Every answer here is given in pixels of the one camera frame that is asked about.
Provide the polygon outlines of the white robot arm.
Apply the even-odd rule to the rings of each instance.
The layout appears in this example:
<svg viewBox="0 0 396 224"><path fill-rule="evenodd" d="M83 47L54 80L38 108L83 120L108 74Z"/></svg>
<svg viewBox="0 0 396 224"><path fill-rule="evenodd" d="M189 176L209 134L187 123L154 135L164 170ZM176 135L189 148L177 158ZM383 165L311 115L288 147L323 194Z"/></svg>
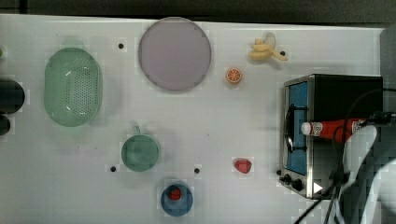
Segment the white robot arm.
<svg viewBox="0 0 396 224"><path fill-rule="evenodd" d="M346 141L347 182L331 206L329 224L395 224L393 125L369 125Z"/></svg>

